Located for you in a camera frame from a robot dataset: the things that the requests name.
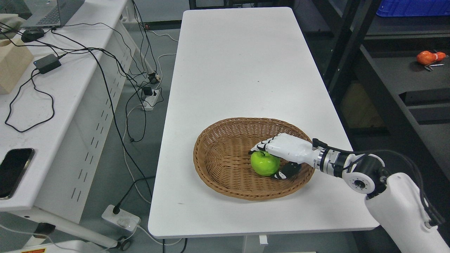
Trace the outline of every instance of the laptop keyboard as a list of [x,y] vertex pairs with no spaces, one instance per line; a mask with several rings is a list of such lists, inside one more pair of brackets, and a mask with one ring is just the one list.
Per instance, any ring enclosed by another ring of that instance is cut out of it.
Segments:
[[47,14],[47,16],[43,17],[37,25],[52,25],[59,23],[59,11],[58,7],[55,6],[50,13]]

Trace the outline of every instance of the laptop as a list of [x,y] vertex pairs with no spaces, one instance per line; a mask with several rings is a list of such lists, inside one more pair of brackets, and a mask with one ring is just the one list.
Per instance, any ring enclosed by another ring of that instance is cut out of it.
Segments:
[[85,0],[33,0],[29,9],[33,15],[23,28],[62,27],[83,5]]

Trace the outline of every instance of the green apple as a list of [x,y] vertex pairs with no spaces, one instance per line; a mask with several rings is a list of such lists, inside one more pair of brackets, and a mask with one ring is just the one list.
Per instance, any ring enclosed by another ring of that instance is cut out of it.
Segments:
[[252,168],[261,176],[270,176],[280,167],[280,158],[266,151],[256,151],[250,157]]

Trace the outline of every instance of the table caster wheel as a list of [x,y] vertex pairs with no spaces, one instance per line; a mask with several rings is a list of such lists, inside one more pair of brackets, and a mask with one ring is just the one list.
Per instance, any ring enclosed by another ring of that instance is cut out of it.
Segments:
[[121,238],[119,238],[119,240],[117,240],[117,248],[119,248],[121,251],[125,251],[131,246],[131,241],[125,238],[126,236],[122,236]]

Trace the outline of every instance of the white desk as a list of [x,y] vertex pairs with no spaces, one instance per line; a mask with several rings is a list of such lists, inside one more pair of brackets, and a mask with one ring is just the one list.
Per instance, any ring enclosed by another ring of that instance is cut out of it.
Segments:
[[[63,27],[64,34],[87,47],[99,47],[113,53],[127,71],[138,47],[119,21],[126,0],[86,0],[67,25],[103,22],[105,25]],[[69,40],[47,33],[41,39],[62,48],[81,48]],[[29,47],[36,59],[53,53],[46,47]],[[116,61],[95,53],[105,72],[112,105],[119,100],[125,77]],[[55,116],[49,122],[25,133],[0,124],[0,157],[10,149],[34,148],[36,154],[12,198],[0,200],[0,211],[8,211],[36,222],[56,225],[56,229],[110,247],[116,241],[77,225],[94,178],[113,116],[111,102],[100,69],[90,54],[70,54],[60,60],[62,66],[34,80],[38,89],[54,99]],[[6,119],[9,103],[34,69],[31,63],[8,95],[0,96],[0,118]],[[13,105],[9,123],[26,129],[51,115],[50,99],[32,89],[22,90]]]
[[148,230],[158,238],[370,230],[378,223],[342,179],[315,172],[289,196],[247,201],[206,186],[193,149],[229,117],[276,118],[351,149],[289,8],[183,15]]

